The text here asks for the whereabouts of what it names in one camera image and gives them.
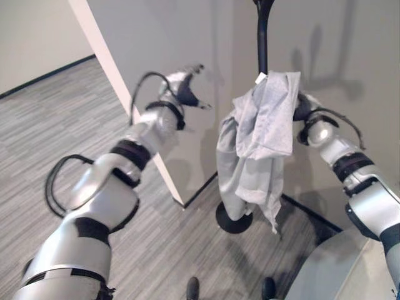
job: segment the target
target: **gray wall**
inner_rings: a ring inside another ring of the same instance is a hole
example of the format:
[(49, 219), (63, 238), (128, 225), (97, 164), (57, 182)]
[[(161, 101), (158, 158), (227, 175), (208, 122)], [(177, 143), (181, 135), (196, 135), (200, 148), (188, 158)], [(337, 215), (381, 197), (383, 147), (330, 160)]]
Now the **gray wall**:
[(0, 28), (0, 94), (93, 54), (68, 0), (1, 0)]
[[(206, 66), (194, 92), (214, 111), (187, 110), (189, 130), (161, 151), (187, 201), (216, 170), (219, 121), (257, 72), (252, 0), (89, 0), (110, 52), (132, 90), (147, 70)], [(276, 0), (269, 22), (269, 67), (302, 71), (302, 88), (344, 112), (363, 131), (367, 153), (399, 181), (399, 2)], [(158, 82), (139, 95), (155, 99)], [(342, 126), (342, 132), (354, 133)], [(284, 192), (339, 226), (349, 225), (340, 184), (312, 149), (295, 143)]]

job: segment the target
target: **gray fabric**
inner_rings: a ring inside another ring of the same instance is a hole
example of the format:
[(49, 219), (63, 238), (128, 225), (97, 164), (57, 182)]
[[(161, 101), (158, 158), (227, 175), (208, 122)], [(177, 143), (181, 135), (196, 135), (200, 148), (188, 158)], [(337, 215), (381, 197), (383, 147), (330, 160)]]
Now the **gray fabric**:
[(258, 205), (276, 233), (283, 189), (283, 159), (293, 148), (293, 113), (299, 72), (270, 72), (221, 123), (217, 143), (219, 189), (236, 221)]

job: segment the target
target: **black joint band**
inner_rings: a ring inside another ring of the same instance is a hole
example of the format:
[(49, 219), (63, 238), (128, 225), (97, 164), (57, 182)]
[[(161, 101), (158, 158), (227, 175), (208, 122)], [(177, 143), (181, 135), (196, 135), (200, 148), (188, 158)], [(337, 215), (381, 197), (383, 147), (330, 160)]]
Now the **black joint band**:
[(103, 223), (97, 222), (90, 217), (79, 217), (74, 222), (79, 238), (92, 238), (110, 246), (108, 235), (110, 230)]
[(393, 246), (400, 243), (400, 223), (386, 228), (379, 238), (382, 241), (383, 249), (385, 250), (385, 256), (388, 255), (390, 249)]
[(171, 102), (168, 102), (168, 101), (152, 102), (146, 106), (146, 110), (152, 109), (152, 108), (161, 108), (161, 107), (169, 108), (173, 112), (173, 114), (176, 116), (176, 119), (177, 119), (176, 129), (177, 130), (183, 130), (185, 128), (186, 124), (183, 119), (183, 115), (178, 111), (176, 106), (173, 105)]
[(72, 269), (71, 276), (89, 277), (97, 281), (100, 281), (101, 283), (106, 283), (106, 280), (100, 274), (84, 269), (76, 269), (76, 268)]
[(310, 128), (313, 125), (315, 125), (319, 121), (327, 122), (327, 123), (332, 124), (333, 126), (339, 128), (338, 122), (336, 122), (331, 117), (325, 116), (323, 114), (318, 115), (318, 116), (306, 121), (306, 125), (304, 126), (302, 131), (300, 131), (299, 134), (297, 135), (297, 140), (299, 141), (299, 143), (308, 146), (308, 131), (310, 130)]
[(356, 152), (340, 157), (333, 165), (337, 178), (343, 182), (351, 173), (374, 164), (364, 153)]
[(135, 142), (128, 141), (127, 139), (119, 141), (110, 152), (124, 156), (134, 163), (141, 171), (144, 170), (146, 164), (151, 159), (151, 155), (145, 147)]

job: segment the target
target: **silver arm segment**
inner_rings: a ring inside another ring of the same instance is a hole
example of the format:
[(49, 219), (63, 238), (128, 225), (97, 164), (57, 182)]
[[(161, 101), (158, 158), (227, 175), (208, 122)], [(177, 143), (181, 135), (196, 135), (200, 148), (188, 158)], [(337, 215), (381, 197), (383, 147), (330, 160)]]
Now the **silver arm segment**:
[[(191, 99), (194, 95), (189, 89), (197, 69), (184, 70), (178, 72), (179, 80), (186, 80), (182, 84), (174, 74), (169, 76), (175, 96), (162, 91), (162, 100), (175, 109), (199, 104), (197, 98)], [(111, 267), (108, 236), (123, 228), (138, 210), (139, 198), (133, 188), (146, 163), (177, 130), (178, 116), (168, 106), (146, 110), (131, 133), (91, 165), (73, 189), (62, 223), (26, 269), (15, 300), (113, 298), (113, 290), (107, 287)]]
[[(307, 120), (320, 117), (312, 114)], [(381, 241), (393, 282), (400, 290), (400, 199), (376, 165), (336, 127), (322, 119), (308, 130), (307, 143), (316, 148), (344, 185), (346, 213), (361, 233)]]

